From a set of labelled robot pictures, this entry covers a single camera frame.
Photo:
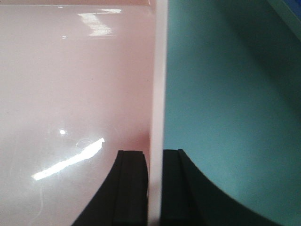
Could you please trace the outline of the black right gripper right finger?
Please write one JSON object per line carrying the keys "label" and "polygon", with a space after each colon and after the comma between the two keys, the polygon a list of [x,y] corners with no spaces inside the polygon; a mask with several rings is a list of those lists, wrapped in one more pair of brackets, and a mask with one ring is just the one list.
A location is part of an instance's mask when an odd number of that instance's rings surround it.
{"label": "black right gripper right finger", "polygon": [[163,151],[163,226],[275,226],[214,185],[182,150]]}

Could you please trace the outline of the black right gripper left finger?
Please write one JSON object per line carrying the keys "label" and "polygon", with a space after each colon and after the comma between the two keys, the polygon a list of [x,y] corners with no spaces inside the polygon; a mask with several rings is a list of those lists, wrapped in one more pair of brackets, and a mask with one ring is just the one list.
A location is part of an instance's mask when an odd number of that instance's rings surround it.
{"label": "black right gripper left finger", "polygon": [[145,226],[148,171],[142,151],[118,151],[115,162],[75,226]]}

